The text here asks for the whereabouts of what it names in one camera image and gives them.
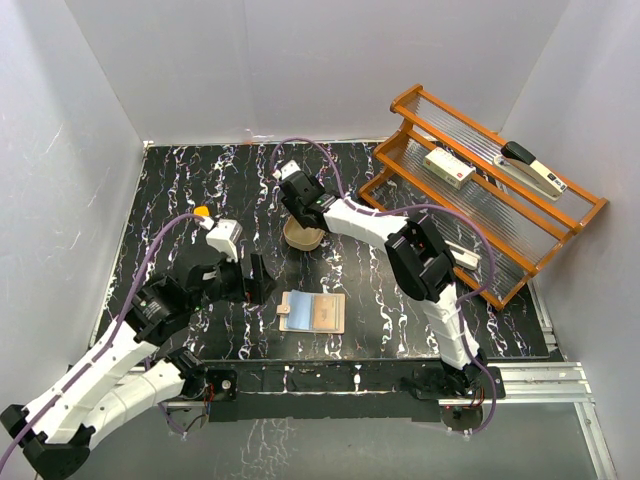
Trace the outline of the beige leather card holder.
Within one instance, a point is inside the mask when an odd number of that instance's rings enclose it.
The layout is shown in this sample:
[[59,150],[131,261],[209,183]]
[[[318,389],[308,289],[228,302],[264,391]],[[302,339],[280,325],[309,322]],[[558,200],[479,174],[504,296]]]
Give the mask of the beige leather card holder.
[[343,334],[346,297],[342,293],[285,291],[276,308],[282,332]]

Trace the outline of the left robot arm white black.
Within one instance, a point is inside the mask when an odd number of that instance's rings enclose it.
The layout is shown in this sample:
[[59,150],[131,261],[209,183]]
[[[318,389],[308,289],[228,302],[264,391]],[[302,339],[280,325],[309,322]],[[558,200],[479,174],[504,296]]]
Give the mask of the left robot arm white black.
[[122,321],[114,321],[48,392],[27,405],[9,405],[2,425],[41,478],[69,478],[120,426],[165,400],[194,399],[207,388],[206,367],[186,347],[124,382],[131,368],[185,329],[205,305],[260,305],[275,286],[257,253],[251,256],[250,276],[226,256],[153,275],[134,293]]

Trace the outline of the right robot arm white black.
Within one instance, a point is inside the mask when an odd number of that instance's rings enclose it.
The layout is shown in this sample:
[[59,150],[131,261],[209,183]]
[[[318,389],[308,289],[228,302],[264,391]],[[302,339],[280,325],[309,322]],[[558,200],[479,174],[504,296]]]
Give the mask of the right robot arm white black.
[[387,255],[397,285],[419,303],[429,321],[447,388],[460,397],[478,389],[479,366],[486,360],[461,317],[456,260],[429,216],[390,215],[358,206],[328,192],[296,164],[279,170],[276,179],[282,203],[302,227],[351,237]]

